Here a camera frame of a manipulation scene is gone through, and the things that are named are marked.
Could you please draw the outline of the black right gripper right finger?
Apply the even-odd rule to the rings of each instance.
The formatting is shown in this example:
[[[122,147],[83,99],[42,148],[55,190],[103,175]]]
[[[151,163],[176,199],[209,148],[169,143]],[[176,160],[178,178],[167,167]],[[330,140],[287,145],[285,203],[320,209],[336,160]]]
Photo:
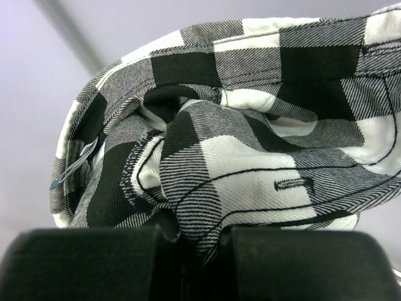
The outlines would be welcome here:
[[[400,300],[385,252],[361,232],[234,227],[219,259],[231,300]]]

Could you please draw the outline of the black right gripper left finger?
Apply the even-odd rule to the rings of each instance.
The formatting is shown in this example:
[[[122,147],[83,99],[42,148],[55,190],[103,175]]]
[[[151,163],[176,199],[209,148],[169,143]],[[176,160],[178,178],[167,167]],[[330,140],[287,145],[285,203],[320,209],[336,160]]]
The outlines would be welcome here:
[[[176,245],[156,227],[32,230],[1,262],[2,300],[179,300]]]

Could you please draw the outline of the black white checked shirt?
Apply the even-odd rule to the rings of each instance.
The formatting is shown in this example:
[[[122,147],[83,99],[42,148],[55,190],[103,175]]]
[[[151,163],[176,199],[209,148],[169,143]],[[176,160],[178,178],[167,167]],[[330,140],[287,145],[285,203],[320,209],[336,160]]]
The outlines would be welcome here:
[[[60,228],[166,210],[202,265],[234,225],[353,230],[400,195],[400,5],[193,24],[99,71],[49,189]]]

